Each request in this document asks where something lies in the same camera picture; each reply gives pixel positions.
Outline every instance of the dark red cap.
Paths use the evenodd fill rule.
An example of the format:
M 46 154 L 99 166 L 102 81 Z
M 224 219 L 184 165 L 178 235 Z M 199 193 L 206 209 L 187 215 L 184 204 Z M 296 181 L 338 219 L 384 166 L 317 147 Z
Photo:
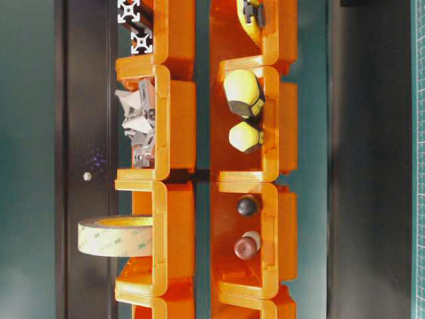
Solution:
M 234 244 L 234 253 L 243 261 L 247 261 L 257 254 L 257 244 L 251 237 L 239 238 Z

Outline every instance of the black clip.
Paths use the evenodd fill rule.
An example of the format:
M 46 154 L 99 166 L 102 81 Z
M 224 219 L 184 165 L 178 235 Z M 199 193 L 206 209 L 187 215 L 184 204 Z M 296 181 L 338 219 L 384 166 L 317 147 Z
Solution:
M 245 22 L 251 23 L 251 17 L 255 17 L 258 22 L 258 26 L 262 29 L 266 25 L 264 18 L 264 5 L 261 3 L 258 8 L 249 4 L 248 0 L 244 0 L 244 15 Z

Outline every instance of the bolt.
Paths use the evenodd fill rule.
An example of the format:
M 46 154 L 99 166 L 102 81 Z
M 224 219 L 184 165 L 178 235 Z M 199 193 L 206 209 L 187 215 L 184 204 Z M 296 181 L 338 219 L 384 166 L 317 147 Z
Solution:
M 90 174 L 88 171 L 86 173 L 84 173 L 84 175 L 82 176 L 82 178 L 84 179 L 84 181 L 90 181 L 92 178 L 92 174 Z

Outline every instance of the orange plastic bin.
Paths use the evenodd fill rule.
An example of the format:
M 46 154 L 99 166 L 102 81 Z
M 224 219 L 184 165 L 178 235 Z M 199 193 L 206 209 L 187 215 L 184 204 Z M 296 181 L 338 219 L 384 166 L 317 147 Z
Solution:
M 296 319 L 297 306 L 286 286 L 271 300 L 261 300 L 231 294 L 213 296 L 212 319 Z
M 236 0 L 211 0 L 211 76 L 221 70 L 274 66 L 287 74 L 298 55 L 297 0 L 260 0 L 266 25 L 261 46 L 245 33 L 238 20 Z
M 155 167 L 119 169 L 117 179 L 163 180 L 171 169 L 195 171 L 195 83 L 171 80 L 163 65 L 117 69 L 118 80 L 130 91 L 136 91 L 137 82 L 147 76 L 155 77 Z
M 220 74 L 211 89 L 211 174 L 219 181 L 275 181 L 298 165 L 298 88 L 280 82 L 271 66 L 250 68 L 266 96 L 261 151 L 245 154 L 230 145 L 228 132 L 242 118 L 231 113 Z
M 191 182 L 116 180 L 133 194 L 133 215 L 152 215 L 151 257 L 130 258 L 116 279 L 116 294 L 162 296 L 173 284 L 192 283 L 195 263 L 195 206 Z
M 132 305 L 132 319 L 193 319 L 195 317 L 192 284 L 173 285 L 162 297 L 116 292 L 115 298 L 119 302 Z
M 258 196 L 261 212 L 244 217 L 236 206 L 244 194 Z M 234 253 L 234 243 L 257 231 L 261 249 L 248 261 Z M 218 291 L 271 299 L 283 280 L 297 276 L 297 195 L 271 183 L 211 183 L 212 280 Z
M 151 0 L 153 52 L 119 58 L 116 68 L 164 64 L 174 79 L 191 80 L 195 59 L 195 0 Z

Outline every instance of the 3m tape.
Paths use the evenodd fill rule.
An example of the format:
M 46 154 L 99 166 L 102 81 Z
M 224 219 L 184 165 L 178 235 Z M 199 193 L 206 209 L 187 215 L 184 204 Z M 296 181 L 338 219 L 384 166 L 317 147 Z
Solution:
M 78 250 L 105 257 L 152 255 L 152 217 L 117 216 L 78 223 Z

